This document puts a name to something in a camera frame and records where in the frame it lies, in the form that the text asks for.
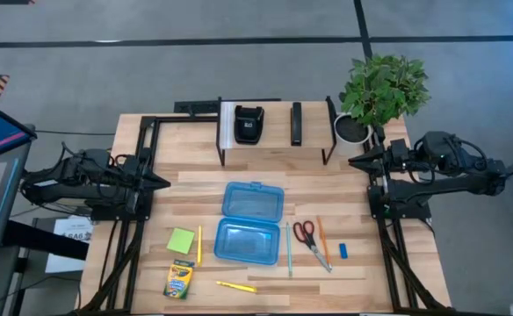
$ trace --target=gray floor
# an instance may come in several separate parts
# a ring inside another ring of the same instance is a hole
[[[513,35],[513,1],[363,3],[371,36]],[[39,0],[0,6],[0,41],[358,35],[347,0]],[[407,118],[411,140],[444,130],[478,144],[490,157],[513,162],[513,42],[372,49],[425,60],[432,99]],[[360,44],[1,48],[0,74],[11,79],[0,108],[40,129],[113,132],[120,113],[168,112],[177,100],[335,96],[351,58],[364,58]],[[28,168],[51,166],[62,140],[72,148],[112,144],[111,137],[42,134]],[[507,313],[513,303],[513,179],[499,197],[454,194],[434,197],[430,206],[454,307]],[[26,207],[19,199],[13,212]],[[75,292],[53,286],[32,295],[32,302],[55,306],[50,297],[71,301]],[[32,302],[25,314],[45,313]]]

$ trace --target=orange pencil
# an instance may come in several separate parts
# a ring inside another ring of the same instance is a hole
[[[321,237],[321,241],[323,242],[323,249],[325,249],[325,257],[327,258],[327,263],[329,264],[329,268],[333,269],[333,265],[330,264],[330,255],[329,249],[327,248],[327,240],[325,239],[325,232],[323,231],[323,224],[321,223],[321,218],[317,215],[317,224],[319,224],[319,237]]]

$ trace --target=blue eraser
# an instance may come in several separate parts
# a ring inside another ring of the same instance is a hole
[[[346,245],[343,243],[338,244],[338,247],[341,249],[341,258],[346,259],[348,258],[348,254],[346,253]]]

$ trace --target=green sticky note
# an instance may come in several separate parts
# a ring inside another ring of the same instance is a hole
[[[194,232],[182,228],[175,228],[170,236],[167,249],[188,255],[192,241],[194,241]]]

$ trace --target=green plant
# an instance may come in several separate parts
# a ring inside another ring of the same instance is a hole
[[[403,113],[415,115],[430,99],[422,61],[374,55],[366,62],[352,59],[352,65],[339,98],[342,110],[364,126],[383,126]]]

